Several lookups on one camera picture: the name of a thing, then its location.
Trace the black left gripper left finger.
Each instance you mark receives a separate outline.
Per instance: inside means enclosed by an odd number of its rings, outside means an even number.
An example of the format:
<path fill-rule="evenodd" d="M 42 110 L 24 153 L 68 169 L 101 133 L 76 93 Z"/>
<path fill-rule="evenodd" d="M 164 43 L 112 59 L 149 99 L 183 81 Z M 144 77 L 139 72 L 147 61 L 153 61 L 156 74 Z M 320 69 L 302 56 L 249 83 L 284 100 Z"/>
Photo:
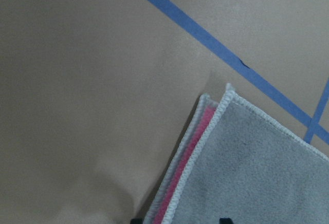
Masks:
<path fill-rule="evenodd" d="M 142 218 L 132 218 L 130 220 L 130 224 L 143 224 L 143 219 Z"/>

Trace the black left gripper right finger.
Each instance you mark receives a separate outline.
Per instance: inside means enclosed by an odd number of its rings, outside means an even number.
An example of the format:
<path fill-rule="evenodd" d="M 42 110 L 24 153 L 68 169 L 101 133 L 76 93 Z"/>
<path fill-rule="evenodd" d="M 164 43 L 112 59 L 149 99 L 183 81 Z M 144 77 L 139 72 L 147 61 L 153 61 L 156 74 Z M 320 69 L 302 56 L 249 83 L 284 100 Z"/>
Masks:
<path fill-rule="evenodd" d="M 219 224 L 233 224 L 233 221 L 231 218 L 220 218 Z"/>

